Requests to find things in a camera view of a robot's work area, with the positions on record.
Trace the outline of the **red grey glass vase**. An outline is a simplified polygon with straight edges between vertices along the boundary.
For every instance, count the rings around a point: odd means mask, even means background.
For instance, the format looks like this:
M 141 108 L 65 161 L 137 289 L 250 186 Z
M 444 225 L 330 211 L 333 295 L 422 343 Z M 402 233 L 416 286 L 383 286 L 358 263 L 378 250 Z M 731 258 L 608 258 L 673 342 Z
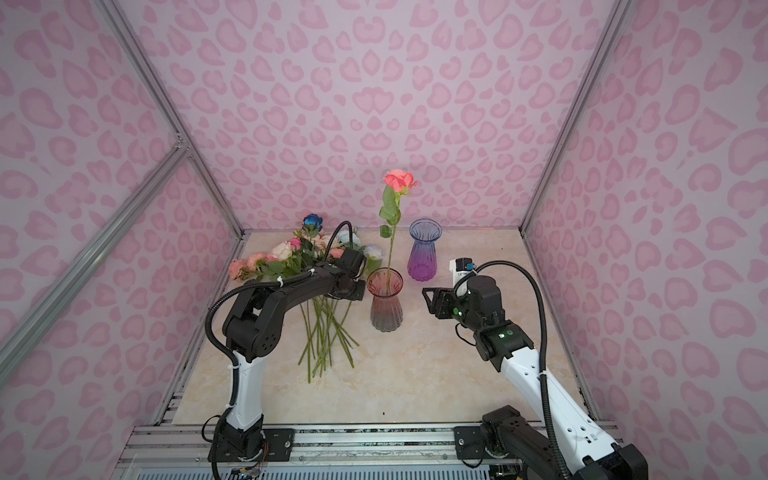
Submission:
M 379 268 L 367 280 L 368 292 L 372 295 L 370 321 L 381 332 L 393 332 L 403 321 L 403 310 L 398 295 L 404 281 L 397 270 Z

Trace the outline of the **red pink rose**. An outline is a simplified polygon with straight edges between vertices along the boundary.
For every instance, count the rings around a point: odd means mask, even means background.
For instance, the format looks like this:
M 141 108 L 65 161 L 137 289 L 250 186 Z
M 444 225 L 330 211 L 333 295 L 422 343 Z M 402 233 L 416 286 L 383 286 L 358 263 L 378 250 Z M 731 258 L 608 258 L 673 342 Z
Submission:
M 405 170 L 394 169 L 384 177 L 384 190 L 382 192 L 382 205 L 379 210 L 379 218 L 383 224 L 379 227 L 379 235 L 389 241 L 389 251 L 386 261 L 385 286 L 386 292 L 391 292 L 392 282 L 392 257 L 394 253 L 395 237 L 398 225 L 402 219 L 401 201 L 411 194 L 418 185 L 414 175 Z

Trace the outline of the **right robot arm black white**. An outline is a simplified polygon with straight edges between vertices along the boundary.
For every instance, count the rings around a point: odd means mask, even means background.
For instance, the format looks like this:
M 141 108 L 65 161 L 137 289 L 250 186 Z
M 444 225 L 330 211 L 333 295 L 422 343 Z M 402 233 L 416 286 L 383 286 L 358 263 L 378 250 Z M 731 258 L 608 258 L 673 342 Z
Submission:
M 511 406 L 484 415 L 487 453 L 517 458 L 542 479 L 648 478 L 639 449 L 620 444 L 550 376 L 531 338 L 507 319 L 496 281 L 474 274 L 464 281 L 463 294 L 456 288 L 423 289 L 429 313 L 469 329 L 481 359 L 515 387 L 544 424 L 536 430 Z

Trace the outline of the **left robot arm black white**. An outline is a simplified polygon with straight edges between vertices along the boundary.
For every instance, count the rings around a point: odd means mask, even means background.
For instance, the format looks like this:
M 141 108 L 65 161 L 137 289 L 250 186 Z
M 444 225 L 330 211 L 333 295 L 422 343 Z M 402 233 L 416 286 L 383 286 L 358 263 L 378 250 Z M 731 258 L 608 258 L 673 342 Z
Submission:
M 249 280 L 211 306 L 204 321 L 206 338 L 229 359 L 231 382 L 230 398 L 211 437 L 210 463 L 267 458 L 261 390 L 266 359 L 281 339 L 285 315 L 316 297 L 362 300 L 364 263 L 362 252 L 346 250 L 292 277 Z

